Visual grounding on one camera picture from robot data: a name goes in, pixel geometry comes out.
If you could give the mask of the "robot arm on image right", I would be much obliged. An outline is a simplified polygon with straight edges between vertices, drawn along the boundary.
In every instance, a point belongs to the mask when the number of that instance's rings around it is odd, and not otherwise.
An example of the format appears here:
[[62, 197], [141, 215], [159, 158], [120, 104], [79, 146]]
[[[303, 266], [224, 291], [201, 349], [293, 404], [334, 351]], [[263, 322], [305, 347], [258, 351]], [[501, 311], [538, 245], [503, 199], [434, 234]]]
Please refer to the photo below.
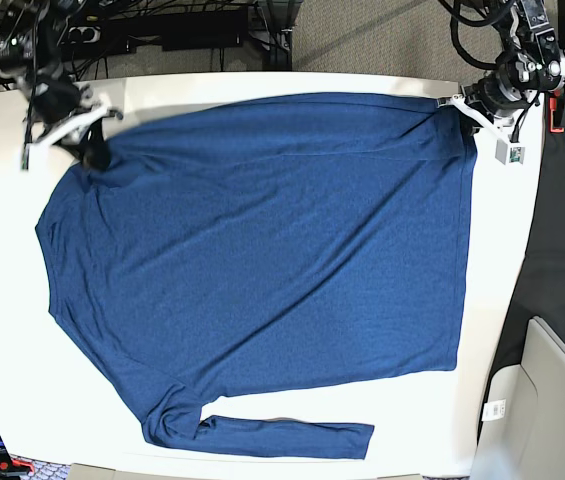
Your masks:
[[[453, 48], [468, 65], [484, 73], [461, 88], [465, 104], [489, 121], [508, 123], [517, 143], [531, 108], [544, 94], [565, 85], [565, 55], [542, 1], [441, 1], [450, 15]], [[473, 57], [460, 41], [460, 28], [493, 28], [502, 51], [490, 62]]]

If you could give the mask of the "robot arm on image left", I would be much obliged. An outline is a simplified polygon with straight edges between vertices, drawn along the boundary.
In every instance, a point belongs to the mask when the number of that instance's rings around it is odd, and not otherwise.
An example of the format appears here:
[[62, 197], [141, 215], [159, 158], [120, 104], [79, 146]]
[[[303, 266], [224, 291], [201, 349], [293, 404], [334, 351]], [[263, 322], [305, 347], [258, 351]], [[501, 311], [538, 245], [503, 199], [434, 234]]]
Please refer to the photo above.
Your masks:
[[102, 122], [121, 110], [94, 98], [64, 67], [60, 43], [83, 1], [12, 1], [0, 23], [0, 78], [11, 80], [27, 101], [20, 167], [36, 149], [57, 146], [83, 167], [106, 170], [111, 154]]

